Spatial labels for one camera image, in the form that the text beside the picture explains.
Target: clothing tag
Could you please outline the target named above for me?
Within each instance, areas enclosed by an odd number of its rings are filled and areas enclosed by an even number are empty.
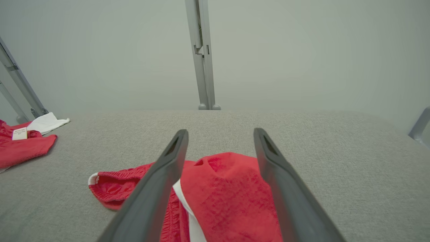
[[[12,140],[24,140],[27,138],[27,127],[13,131]]]

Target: gray carpeted surface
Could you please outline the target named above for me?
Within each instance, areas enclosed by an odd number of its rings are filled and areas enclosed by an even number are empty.
[[[0,241],[95,241],[115,212],[87,187],[97,171],[155,161],[179,129],[187,159],[255,156],[264,128],[347,241],[430,241],[430,151],[352,112],[129,112],[70,117],[56,144],[0,174]]]

